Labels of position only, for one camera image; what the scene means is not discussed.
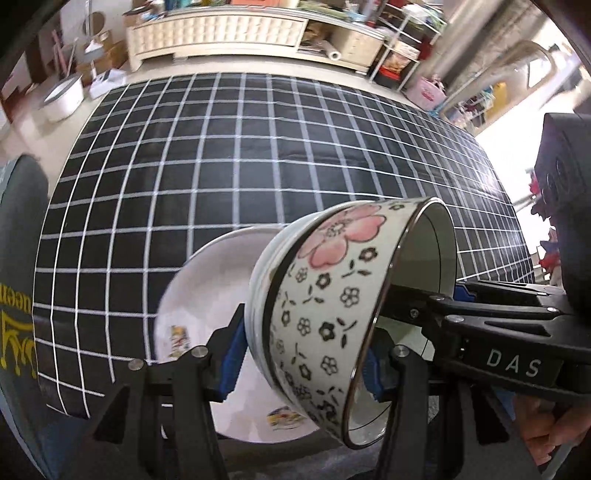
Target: cardboard box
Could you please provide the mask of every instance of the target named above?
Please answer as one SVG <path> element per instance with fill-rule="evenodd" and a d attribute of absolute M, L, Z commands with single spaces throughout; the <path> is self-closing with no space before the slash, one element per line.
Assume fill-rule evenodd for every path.
<path fill-rule="evenodd" d="M 127 45 L 125 40 L 117 42 L 101 58 L 95 60 L 96 73 L 103 73 L 110 69 L 118 69 L 129 59 Z M 82 74 L 82 85 L 87 86 L 92 83 L 92 67 L 90 63 L 81 63 L 76 67 L 76 71 Z"/>
<path fill-rule="evenodd" d="M 150 7 L 134 8 L 123 14 L 123 25 L 125 28 L 137 27 L 145 23 L 151 14 L 152 10 Z"/>
<path fill-rule="evenodd" d="M 104 51 L 108 51 L 113 48 L 113 34 L 111 30 L 105 30 L 99 34 L 96 34 L 92 39 L 100 45 L 103 45 Z"/>

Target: sticker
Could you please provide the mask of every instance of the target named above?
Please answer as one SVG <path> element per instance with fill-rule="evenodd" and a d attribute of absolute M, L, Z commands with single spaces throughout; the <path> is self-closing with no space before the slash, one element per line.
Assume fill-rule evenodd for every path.
<path fill-rule="evenodd" d="M 293 411 L 289 407 L 281 407 L 267 415 L 267 422 L 273 430 L 291 430 L 302 425 L 306 417 Z"/>
<path fill-rule="evenodd" d="M 186 327 L 172 325 L 170 327 L 170 354 L 169 357 L 178 358 L 190 349 L 189 334 Z"/>

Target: white container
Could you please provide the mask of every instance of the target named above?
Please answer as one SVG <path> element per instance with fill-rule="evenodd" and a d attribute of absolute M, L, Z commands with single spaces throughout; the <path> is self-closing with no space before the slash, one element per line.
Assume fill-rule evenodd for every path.
<path fill-rule="evenodd" d="M 73 114 L 82 100 L 82 75 L 70 75 L 59 82 L 43 100 L 43 111 L 50 122 L 59 122 Z"/>

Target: pink basket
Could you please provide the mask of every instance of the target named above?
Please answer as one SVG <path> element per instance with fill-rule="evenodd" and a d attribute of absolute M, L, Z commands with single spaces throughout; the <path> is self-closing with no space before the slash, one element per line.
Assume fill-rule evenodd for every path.
<path fill-rule="evenodd" d="M 427 111 L 435 109 L 447 98 L 445 93 L 425 77 L 419 78 L 418 82 L 407 90 L 406 96 L 417 107 Z"/>

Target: black grid mat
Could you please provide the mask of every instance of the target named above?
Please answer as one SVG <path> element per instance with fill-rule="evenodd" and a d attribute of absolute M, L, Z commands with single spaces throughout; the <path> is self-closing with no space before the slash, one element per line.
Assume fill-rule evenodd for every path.
<path fill-rule="evenodd" d="M 67 160 L 35 274 L 39 381 L 85 417 L 210 240 L 354 199 L 438 196 L 462 279 L 533 281 L 519 223 L 476 141 L 377 95 L 312 80 L 206 74 L 111 91 Z"/>

